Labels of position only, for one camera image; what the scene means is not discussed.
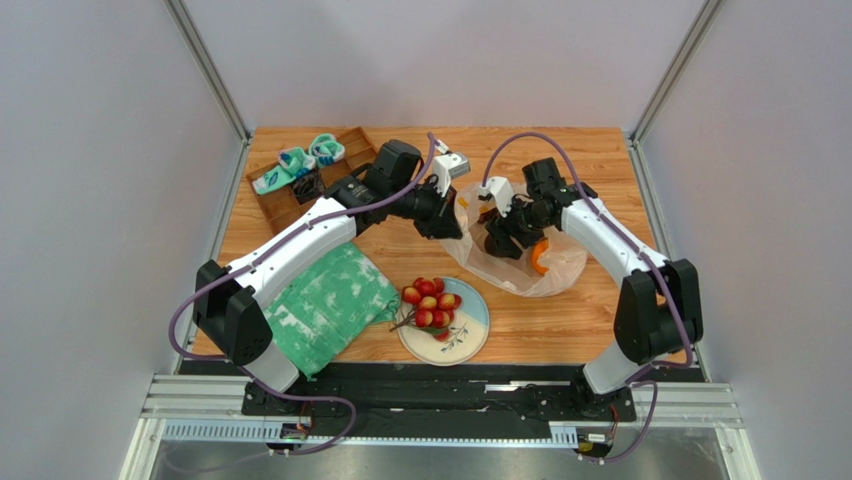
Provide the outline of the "translucent white plastic bag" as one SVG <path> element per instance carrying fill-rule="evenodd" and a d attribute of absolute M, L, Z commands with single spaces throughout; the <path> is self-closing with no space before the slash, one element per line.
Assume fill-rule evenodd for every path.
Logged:
<path fill-rule="evenodd" d="M 537 274 L 530 265 L 530 251 L 519 260 L 497 258 L 484 249 L 487 236 L 479 216 L 493 206 L 477 198 L 478 185 L 471 183 L 457 194 L 455 214 L 463 237 L 442 240 L 444 250 L 465 270 L 480 279 L 522 297 L 549 297 L 572 288 L 586 268 L 588 251 L 578 241 L 554 227 L 544 230 L 549 249 L 541 263 L 549 268 L 545 275 Z"/>

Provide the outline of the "orange fake tangerine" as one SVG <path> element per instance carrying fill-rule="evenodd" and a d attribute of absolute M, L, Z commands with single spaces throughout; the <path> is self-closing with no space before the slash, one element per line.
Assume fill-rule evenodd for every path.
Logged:
<path fill-rule="evenodd" d="M 542 256 L 548 249 L 549 239 L 543 238 L 530 251 L 529 260 L 531 268 L 539 275 L 545 275 L 549 271 L 549 268 L 541 263 Z"/>

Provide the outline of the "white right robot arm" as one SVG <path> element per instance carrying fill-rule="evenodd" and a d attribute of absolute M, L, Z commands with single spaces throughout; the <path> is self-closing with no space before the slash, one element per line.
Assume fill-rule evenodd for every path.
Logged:
<path fill-rule="evenodd" d="M 639 240 L 586 184 L 568 183 L 554 159 L 528 164 L 522 173 L 525 195 L 504 177 L 479 186 L 479 198 L 494 203 L 486 222 L 487 253 L 518 259 L 553 227 L 585 247 L 620 288 L 615 338 L 583 367 L 579 393 L 611 394 L 702 339 L 698 272 L 690 261 L 671 260 Z"/>

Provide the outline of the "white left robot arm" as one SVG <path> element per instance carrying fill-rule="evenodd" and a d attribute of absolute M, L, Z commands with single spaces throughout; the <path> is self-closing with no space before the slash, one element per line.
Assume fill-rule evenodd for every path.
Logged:
<path fill-rule="evenodd" d="M 274 345 L 264 308 L 322 256 L 389 216 L 412 221 L 429 240 L 461 238 L 452 182 L 469 171 L 467 157 L 437 139 L 427 157 L 400 140 L 385 142 L 373 162 L 332 183 L 272 240 L 228 266 L 202 265 L 185 303 L 192 322 L 257 385 L 285 393 L 299 373 Z"/>

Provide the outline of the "red fake fruit bunch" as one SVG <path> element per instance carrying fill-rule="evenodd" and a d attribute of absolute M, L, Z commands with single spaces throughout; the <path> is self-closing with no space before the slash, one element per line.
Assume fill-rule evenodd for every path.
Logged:
<path fill-rule="evenodd" d="M 416 278 L 400 290 L 401 317 L 394 321 L 391 331 L 413 328 L 429 334 L 434 340 L 448 342 L 456 311 L 463 304 L 459 294 L 449 292 L 443 278 Z"/>

